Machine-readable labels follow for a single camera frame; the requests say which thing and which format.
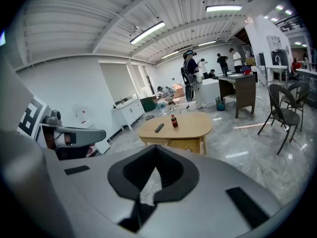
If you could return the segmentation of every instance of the bottle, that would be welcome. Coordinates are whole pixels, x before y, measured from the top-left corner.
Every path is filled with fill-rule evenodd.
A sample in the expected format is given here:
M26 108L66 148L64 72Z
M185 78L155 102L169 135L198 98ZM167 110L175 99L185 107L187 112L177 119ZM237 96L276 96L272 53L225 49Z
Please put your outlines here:
M177 119L176 119L176 117L174 115L172 115L171 121L172 121L172 124L173 124L174 128L178 127Z

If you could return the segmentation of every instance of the oval table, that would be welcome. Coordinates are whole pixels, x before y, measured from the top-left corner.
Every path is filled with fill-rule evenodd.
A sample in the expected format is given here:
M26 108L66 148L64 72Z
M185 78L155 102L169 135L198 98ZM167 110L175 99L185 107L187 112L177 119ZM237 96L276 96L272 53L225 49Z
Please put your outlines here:
M165 144L194 153L207 154L206 135L212 130L212 121L206 113L192 112L176 115L178 127L174 128L170 116L156 117L142 124L137 131L144 144ZM155 133L156 128L164 123L163 128Z

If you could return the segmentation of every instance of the remote control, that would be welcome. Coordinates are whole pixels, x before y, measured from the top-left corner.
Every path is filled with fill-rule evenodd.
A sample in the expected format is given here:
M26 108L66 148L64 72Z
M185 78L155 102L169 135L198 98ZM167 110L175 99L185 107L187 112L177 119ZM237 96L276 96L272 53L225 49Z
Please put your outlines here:
M161 124L157 127L157 129L155 130L155 132L158 133L158 132L160 131L160 129L163 128L163 126L164 126L164 123L161 123Z

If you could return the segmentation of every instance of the railing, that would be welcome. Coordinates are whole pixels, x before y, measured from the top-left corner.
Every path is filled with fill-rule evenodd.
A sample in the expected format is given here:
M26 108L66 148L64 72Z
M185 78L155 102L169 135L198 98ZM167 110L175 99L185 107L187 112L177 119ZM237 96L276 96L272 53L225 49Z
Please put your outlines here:
M278 22L276 26L281 29L282 32L287 32L293 29L298 29L305 27L305 24L300 16L296 15L293 17L290 17L288 19L285 19L281 22Z

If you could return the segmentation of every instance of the dark wooden desk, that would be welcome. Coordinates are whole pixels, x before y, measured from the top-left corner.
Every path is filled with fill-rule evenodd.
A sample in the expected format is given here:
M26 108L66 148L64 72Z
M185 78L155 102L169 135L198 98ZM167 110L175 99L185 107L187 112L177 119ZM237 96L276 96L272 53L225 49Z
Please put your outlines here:
M220 96L223 98L228 95L234 94L236 88L236 118L239 116L239 109L252 106L251 113L254 113L256 104L256 77L253 74L239 75L239 76L218 76Z

